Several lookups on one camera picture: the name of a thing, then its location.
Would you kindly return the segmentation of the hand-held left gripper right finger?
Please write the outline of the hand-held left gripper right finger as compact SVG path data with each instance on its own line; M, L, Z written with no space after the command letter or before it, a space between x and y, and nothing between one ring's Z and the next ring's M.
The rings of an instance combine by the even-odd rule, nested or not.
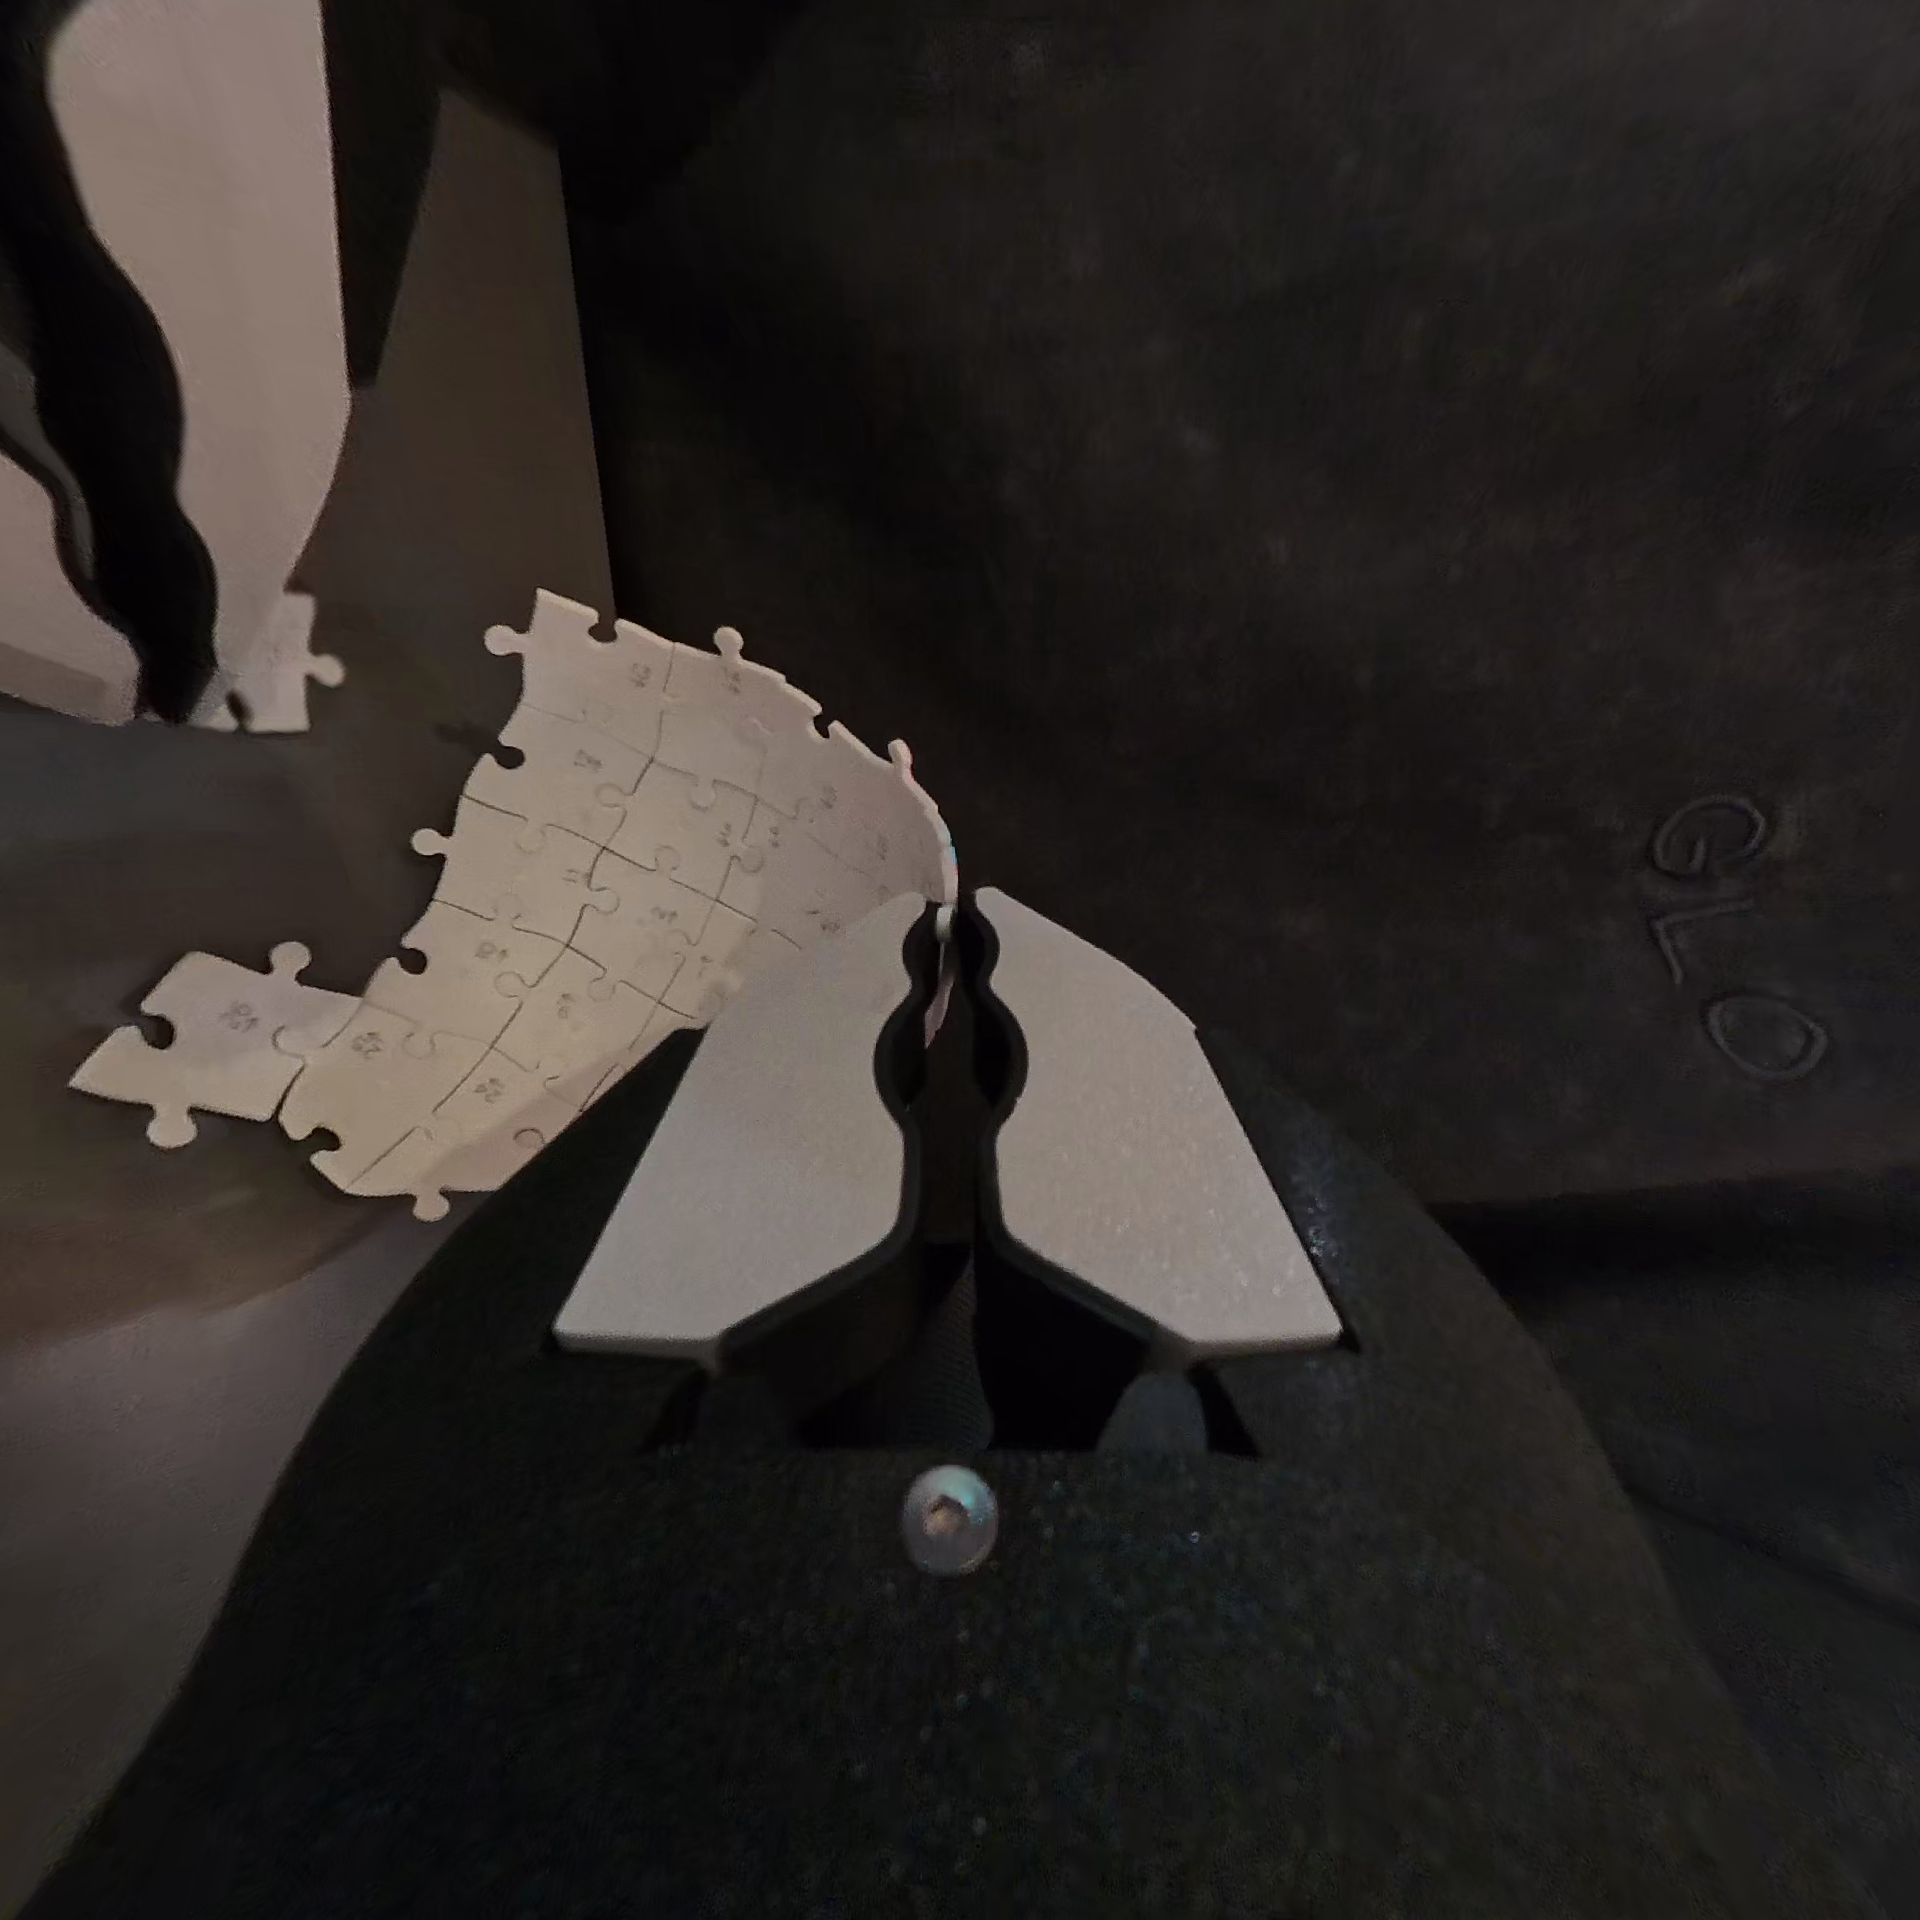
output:
M1342 1318L1195 1020L996 887L970 896L975 1354L1002 1450L1208 1450L1229 1362Z

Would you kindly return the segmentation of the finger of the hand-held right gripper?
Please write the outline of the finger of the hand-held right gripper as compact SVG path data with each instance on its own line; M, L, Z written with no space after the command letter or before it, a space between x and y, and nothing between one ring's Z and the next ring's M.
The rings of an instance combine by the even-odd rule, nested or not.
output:
M2 694L89 724L130 724L138 662L62 564L56 507L2 455Z
M137 716L218 721L349 419L324 7L4 5L4 457Z

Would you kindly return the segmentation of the partly built puzzle ball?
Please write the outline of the partly built puzzle ball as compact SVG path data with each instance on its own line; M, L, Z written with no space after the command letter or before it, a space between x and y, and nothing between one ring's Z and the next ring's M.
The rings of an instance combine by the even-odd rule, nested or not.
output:
M67 1086L181 1151L205 1117L324 1136L312 1171L423 1222L506 1187L651 1053L755 977L897 899L949 908L958 860L906 742L876 753L723 628L709 647L540 589L486 649L521 697L446 829L439 878L357 995L178 959Z

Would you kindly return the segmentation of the single white puzzle piece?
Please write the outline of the single white puzzle piece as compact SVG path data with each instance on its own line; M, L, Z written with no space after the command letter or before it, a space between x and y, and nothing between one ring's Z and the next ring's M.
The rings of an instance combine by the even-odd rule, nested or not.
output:
M213 722L218 730L293 736L312 728L312 688L338 691L349 679L341 657L317 650L317 619L318 603L310 594L278 597L262 641L234 674Z

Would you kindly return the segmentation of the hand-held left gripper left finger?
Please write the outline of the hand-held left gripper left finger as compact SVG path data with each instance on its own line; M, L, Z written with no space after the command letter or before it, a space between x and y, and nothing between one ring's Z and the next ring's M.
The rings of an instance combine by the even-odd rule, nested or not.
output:
M732 999L556 1315L567 1354L747 1381L795 1432L906 1356L943 1290L914 1105L944 963L902 894Z

